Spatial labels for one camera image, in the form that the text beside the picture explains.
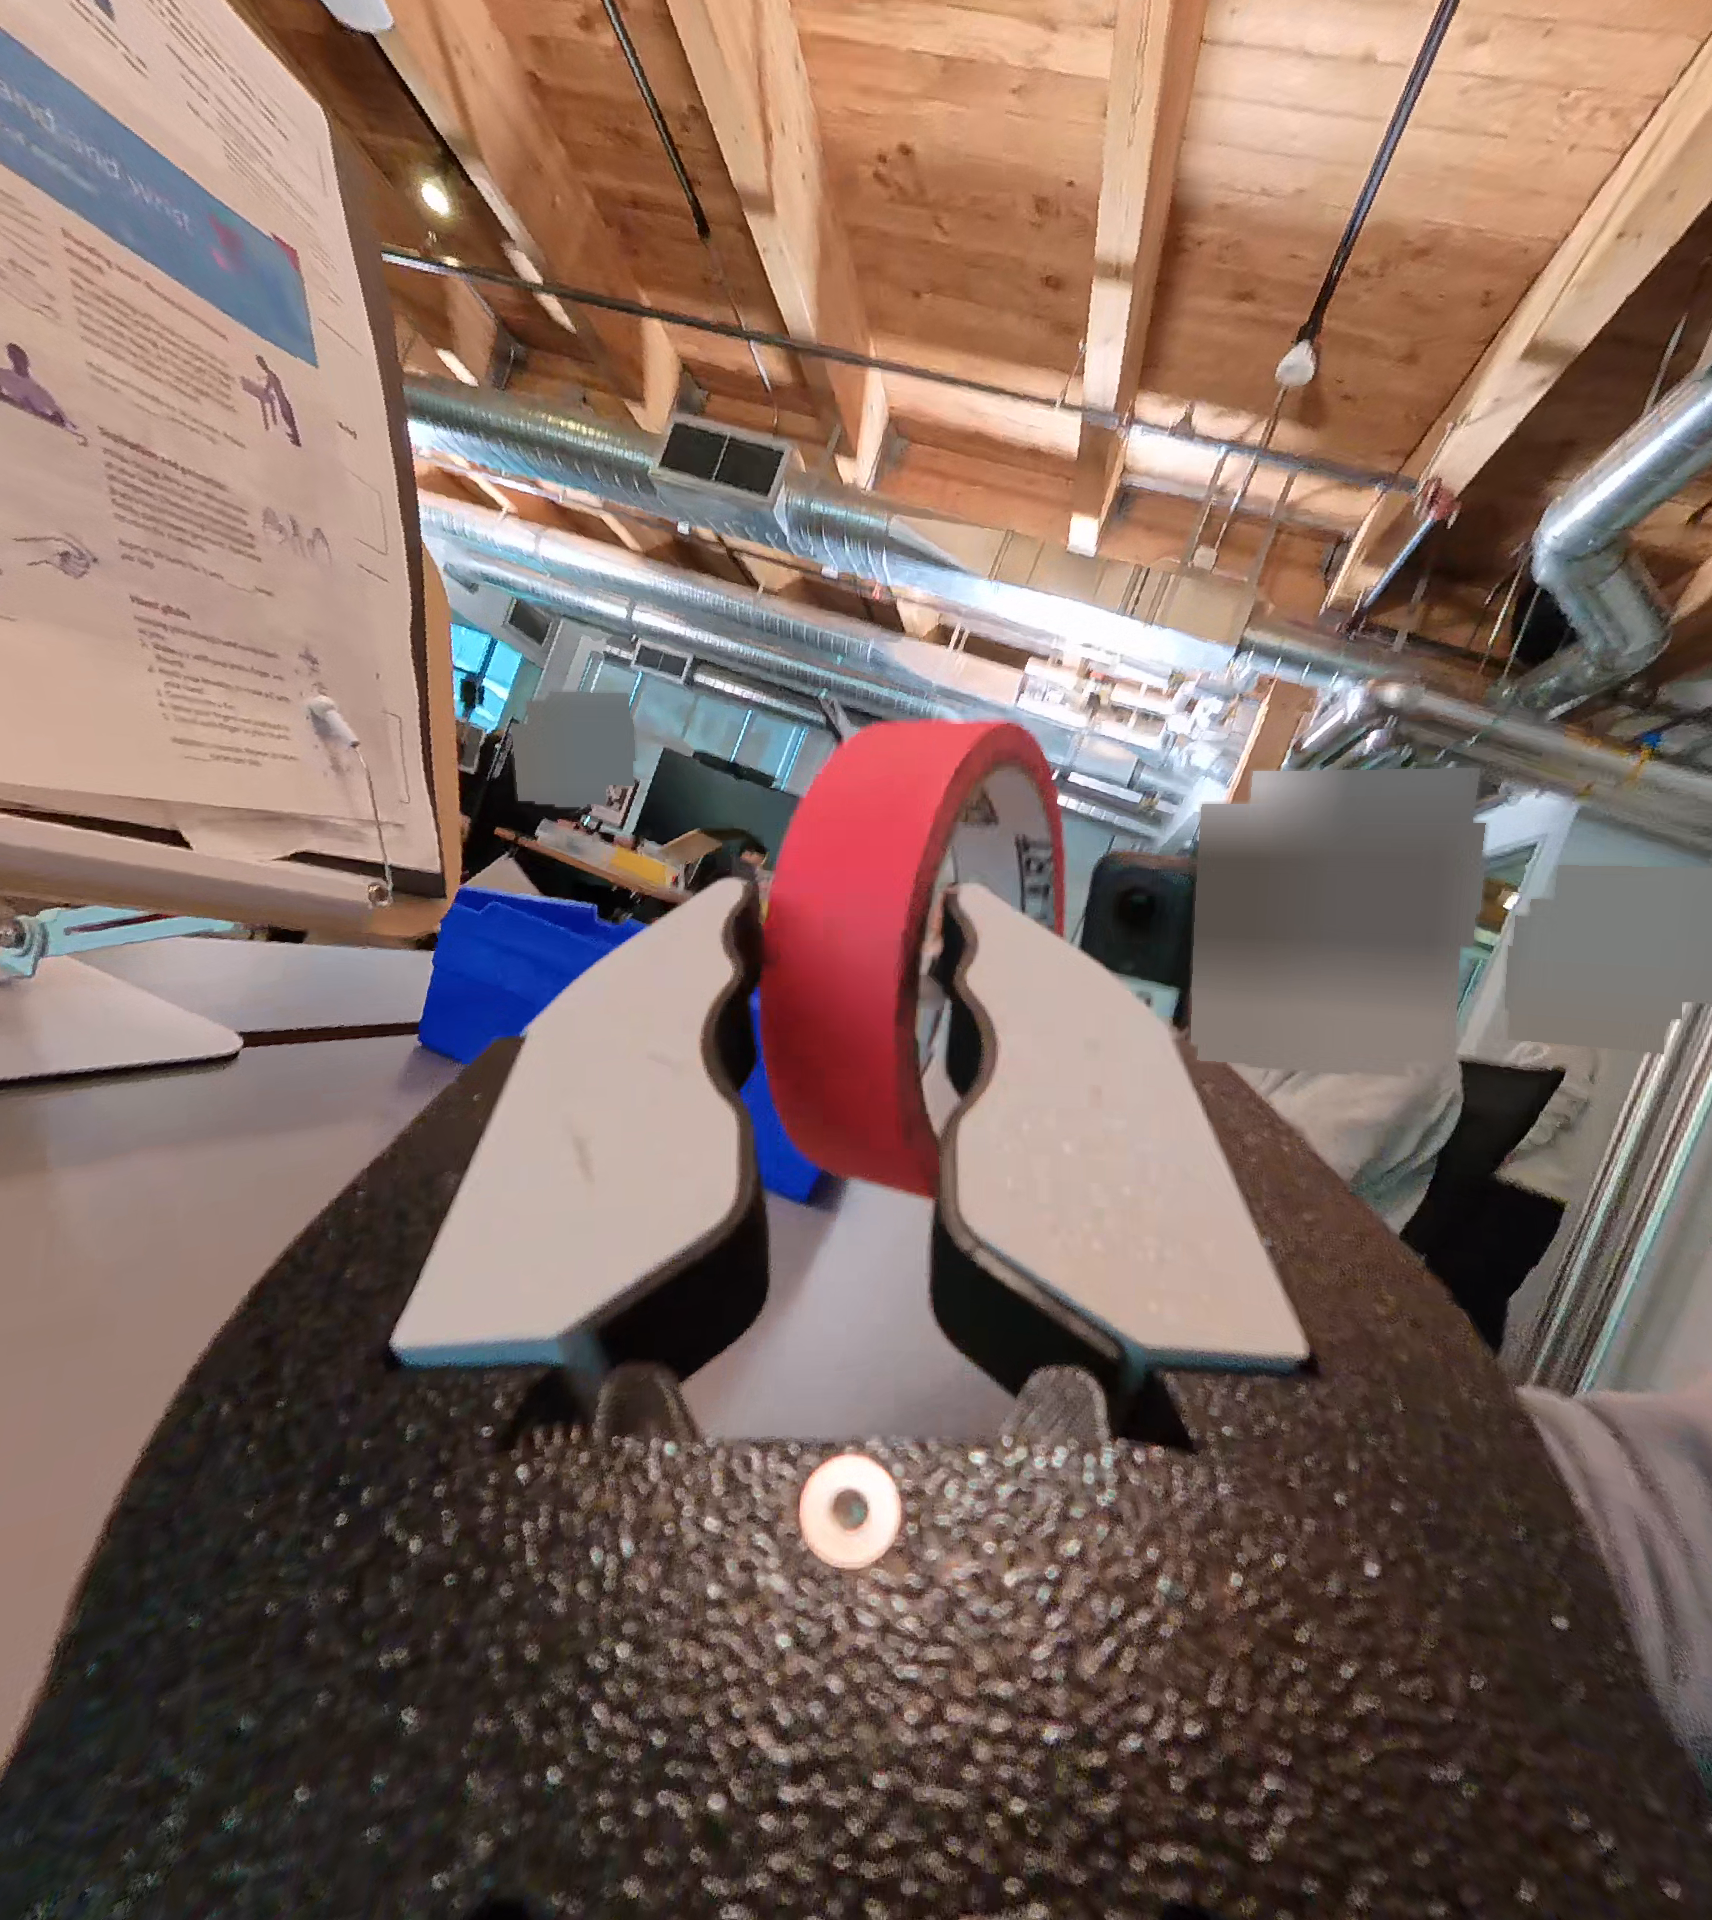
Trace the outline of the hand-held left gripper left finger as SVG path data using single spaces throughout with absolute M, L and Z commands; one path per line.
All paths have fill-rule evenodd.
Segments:
M 525 1027 L 387 1337 L 401 1366 L 689 1381 L 744 1339 L 770 1289 L 760 960 L 755 882 L 717 878 Z

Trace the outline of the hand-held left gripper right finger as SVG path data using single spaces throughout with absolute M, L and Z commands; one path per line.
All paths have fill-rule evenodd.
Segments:
M 1289 1378 L 1304 1332 L 1176 1028 L 982 882 L 941 903 L 947 996 L 929 1306 L 1012 1394 L 1080 1369 L 1108 1404 L 1163 1374 Z

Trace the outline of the blue storage bin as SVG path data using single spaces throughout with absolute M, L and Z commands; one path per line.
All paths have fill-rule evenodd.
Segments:
M 611 1225 L 620 1198 L 676 1232 L 744 1226 L 770 1192 L 807 1202 L 822 1181 L 782 1132 L 760 1064 L 762 894 L 723 877 L 672 952 L 581 974 L 644 928 L 581 903 L 460 888 L 439 923 L 417 1042 L 469 1064 L 520 1046 L 489 1122 L 530 1127 L 580 1194 L 570 1223 Z

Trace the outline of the red tape roll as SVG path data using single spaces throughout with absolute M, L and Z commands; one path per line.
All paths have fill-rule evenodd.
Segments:
M 853 733 L 775 854 L 758 983 L 773 1111 L 836 1178 L 938 1192 L 919 1005 L 926 940 L 958 885 L 1063 935 L 1062 817 L 1035 737 L 947 721 Z

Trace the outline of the grey desk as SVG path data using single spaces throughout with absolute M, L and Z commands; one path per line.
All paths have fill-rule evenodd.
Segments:
M 495 1087 L 389 1037 L 394 954 L 192 946 L 226 1068 L 0 1093 L 0 1917 L 978 1917 L 1019 1895 L 938 1682 L 936 1572 L 832 1597 L 836 1443 L 975 1439 L 929 1206 L 772 1201 L 772 1298 L 596 1445 L 530 1373 L 384 1355 Z

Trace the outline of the black monitor screen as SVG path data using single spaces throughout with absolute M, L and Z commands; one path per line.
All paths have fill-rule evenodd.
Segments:
M 700 835 L 717 846 L 760 854 L 772 867 L 797 805 L 794 795 L 754 771 L 663 745 L 641 795 L 634 833 L 659 849 Z

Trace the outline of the silver horizontal pipe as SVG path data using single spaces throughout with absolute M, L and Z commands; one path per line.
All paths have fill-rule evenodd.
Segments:
M 1393 746 L 1563 796 L 1664 844 L 1712 851 L 1712 773 L 1415 682 L 1374 681 L 1333 690 L 1294 740 L 1292 763 L 1330 765 L 1378 733 Z

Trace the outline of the chrome metal pole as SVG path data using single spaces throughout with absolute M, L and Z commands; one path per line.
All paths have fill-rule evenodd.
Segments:
M 1557 1394 L 1604 1384 L 1612 1347 L 1659 1275 L 1669 1216 L 1712 1121 L 1712 1005 L 1684 1011 L 1629 1084 L 1572 1216 L 1512 1374 Z

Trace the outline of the white pendant lamp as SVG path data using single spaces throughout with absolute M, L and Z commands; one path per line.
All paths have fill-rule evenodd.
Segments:
M 1380 190 L 1401 148 L 1401 142 L 1419 106 L 1423 88 L 1438 67 L 1439 55 L 1462 7 L 1462 2 L 1438 2 L 1427 19 L 1422 40 L 1417 42 L 1401 84 L 1398 86 L 1395 104 L 1387 114 L 1364 178 L 1348 206 L 1343 227 L 1308 305 L 1306 316 L 1292 338 L 1289 348 L 1286 348 L 1276 363 L 1273 381 L 1278 389 L 1286 393 L 1302 390 L 1317 378 L 1323 325 L 1327 323 L 1330 309 L 1333 307 L 1343 278 L 1349 272 Z

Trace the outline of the black ceiling pipe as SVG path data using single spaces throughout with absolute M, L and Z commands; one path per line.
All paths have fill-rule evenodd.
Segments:
M 840 369 L 848 372 L 876 372 L 881 377 L 894 377 L 921 387 L 943 389 L 964 396 L 973 396 L 988 403 L 998 403 L 1016 409 L 1042 410 L 1051 417 L 1069 417 L 1080 425 L 1091 425 L 1097 428 L 1108 428 L 1118 432 L 1123 441 L 1132 436 L 1145 436 L 1158 442 L 1189 447 L 1198 451 L 1208 451 L 1211 454 L 1223 454 L 1227 459 L 1240 459 L 1254 462 L 1258 466 L 1282 469 L 1292 475 L 1319 479 L 1326 482 L 1361 489 L 1367 493 L 1391 493 L 1403 497 L 1415 497 L 1419 493 L 1419 480 L 1401 473 L 1385 469 L 1367 469 L 1351 462 L 1340 462 L 1312 453 L 1294 453 L 1278 449 L 1273 444 L 1258 447 L 1255 442 L 1226 438 L 1217 435 L 1202 432 L 1194 426 L 1156 423 L 1143 419 L 1123 419 L 1112 410 L 1097 407 L 1071 405 L 1062 396 L 1034 394 L 1027 390 L 1000 387 L 988 381 L 943 372 L 938 369 L 921 367 L 910 361 L 880 357 L 855 348 L 840 348 L 825 342 L 816 342 L 807 338 L 797 338 L 787 333 L 754 329 L 740 323 L 714 321 L 696 312 L 683 312 L 677 309 L 658 307 L 646 301 L 625 301 L 620 296 L 600 295 L 584 291 L 571 284 L 562 284 L 556 280 L 536 278 L 530 280 L 509 270 L 494 270 L 475 262 L 466 262 L 457 258 L 448 258 L 431 253 L 417 253 L 411 248 L 382 246 L 380 248 L 382 265 L 411 272 L 417 277 L 435 277 L 451 278 L 474 286 L 484 286 L 489 291 L 504 291 L 518 295 L 530 301 L 548 301 L 557 309 L 581 309 L 592 314 L 622 318 L 634 323 L 652 323 L 666 329 L 677 329 L 682 333 L 698 333 L 716 341 L 738 344 L 744 348 L 768 348 L 772 353 L 786 354 L 797 363 L 817 363 L 825 369 Z

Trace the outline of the silver elbow duct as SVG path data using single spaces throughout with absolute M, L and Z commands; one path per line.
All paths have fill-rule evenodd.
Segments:
M 1632 535 L 1692 479 L 1712 469 L 1712 363 L 1636 420 L 1539 519 L 1532 574 L 1572 641 L 1508 696 L 1515 708 L 1563 716 L 1650 670 L 1712 606 L 1703 589 L 1669 610 L 1636 559 Z

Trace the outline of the long silver ventilation duct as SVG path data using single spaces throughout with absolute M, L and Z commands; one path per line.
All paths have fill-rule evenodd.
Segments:
M 794 442 L 673 414 L 658 432 L 531 396 L 408 378 L 421 459 L 565 489 L 955 621 L 1156 675 L 1226 659 L 1254 589 L 1211 573 L 1075 554 L 1055 542 L 901 508 L 817 473 Z

